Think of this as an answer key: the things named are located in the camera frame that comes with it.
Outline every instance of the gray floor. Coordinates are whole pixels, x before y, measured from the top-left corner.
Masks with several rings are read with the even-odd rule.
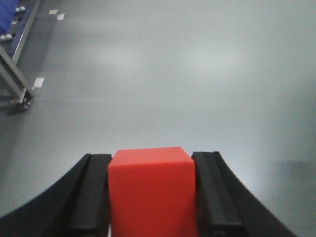
[[[43,0],[19,62],[43,87],[0,107],[0,215],[85,153],[182,146],[315,237],[315,65],[316,1]]]

